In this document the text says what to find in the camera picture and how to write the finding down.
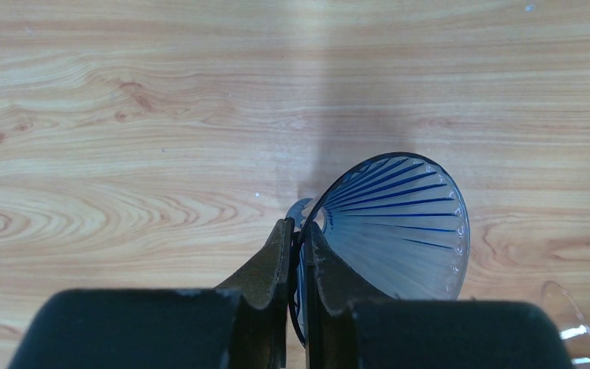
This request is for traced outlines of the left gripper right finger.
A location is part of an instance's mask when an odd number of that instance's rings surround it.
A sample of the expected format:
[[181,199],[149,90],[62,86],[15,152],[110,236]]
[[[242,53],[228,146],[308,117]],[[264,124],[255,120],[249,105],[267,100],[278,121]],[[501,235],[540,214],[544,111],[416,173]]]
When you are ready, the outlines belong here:
[[308,368],[359,368],[353,306],[392,298],[330,247],[317,223],[305,231],[305,328]]

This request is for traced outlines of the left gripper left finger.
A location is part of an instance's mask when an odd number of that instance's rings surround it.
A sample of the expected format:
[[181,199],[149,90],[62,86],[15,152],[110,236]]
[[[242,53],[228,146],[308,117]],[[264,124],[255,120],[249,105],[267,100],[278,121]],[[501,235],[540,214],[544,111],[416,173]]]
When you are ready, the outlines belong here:
[[280,219],[264,246],[217,290],[240,293],[230,338],[229,368],[284,368],[294,220]]

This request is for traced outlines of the blue glass coffee dripper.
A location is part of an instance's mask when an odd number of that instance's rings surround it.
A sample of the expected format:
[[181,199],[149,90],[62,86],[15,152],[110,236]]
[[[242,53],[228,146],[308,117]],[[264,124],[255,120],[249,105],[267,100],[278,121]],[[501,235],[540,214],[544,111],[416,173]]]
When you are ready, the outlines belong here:
[[317,224],[330,248],[386,295],[455,300],[470,226],[457,183],[433,160],[390,152],[355,165],[322,194],[294,203],[297,230]]

